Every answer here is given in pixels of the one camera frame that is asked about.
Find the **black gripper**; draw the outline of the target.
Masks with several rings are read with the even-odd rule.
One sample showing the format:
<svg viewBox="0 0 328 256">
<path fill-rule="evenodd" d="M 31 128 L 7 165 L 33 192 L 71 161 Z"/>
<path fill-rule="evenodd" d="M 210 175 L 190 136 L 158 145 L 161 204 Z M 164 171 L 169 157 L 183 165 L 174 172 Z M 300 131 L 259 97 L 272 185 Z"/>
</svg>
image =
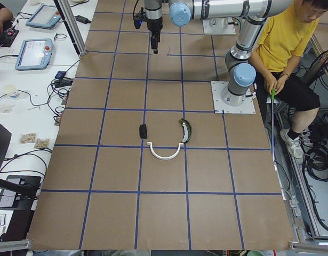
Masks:
<svg viewBox="0 0 328 256">
<path fill-rule="evenodd" d="M 148 9 L 142 7 L 141 10 L 133 15 L 133 23 L 135 29 L 140 29 L 141 25 L 146 22 L 147 28 L 151 32 L 151 49 L 154 54 L 158 53 L 158 44 L 160 42 L 160 34 L 163 28 L 162 8 Z"/>
</svg>

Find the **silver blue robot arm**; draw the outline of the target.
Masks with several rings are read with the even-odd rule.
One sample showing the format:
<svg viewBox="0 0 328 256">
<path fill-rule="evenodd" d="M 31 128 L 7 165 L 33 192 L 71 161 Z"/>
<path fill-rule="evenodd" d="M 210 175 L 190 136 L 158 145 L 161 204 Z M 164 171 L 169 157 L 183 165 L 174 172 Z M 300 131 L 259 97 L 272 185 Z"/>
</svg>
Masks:
<svg viewBox="0 0 328 256">
<path fill-rule="evenodd" d="M 238 35 L 225 63 L 229 82 L 221 92 L 223 102 L 241 105 L 256 71 L 248 63 L 252 49 L 269 17 L 286 10 L 291 1 L 168 1 L 171 22 L 182 27 L 191 20 L 202 20 L 206 35 Z"/>
</svg>

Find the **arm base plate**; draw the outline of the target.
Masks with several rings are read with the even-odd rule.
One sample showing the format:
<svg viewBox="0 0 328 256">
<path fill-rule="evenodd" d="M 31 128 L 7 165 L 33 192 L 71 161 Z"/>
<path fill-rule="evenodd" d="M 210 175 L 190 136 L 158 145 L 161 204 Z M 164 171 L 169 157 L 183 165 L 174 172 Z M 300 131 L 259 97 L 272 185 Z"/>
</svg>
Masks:
<svg viewBox="0 0 328 256">
<path fill-rule="evenodd" d="M 245 95 L 237 96 L 228 90 L 228 82 L 212 81 L 211 91 L 214 112 L 218 114 L 255 114 L 250 89 Z"/>
</svg>

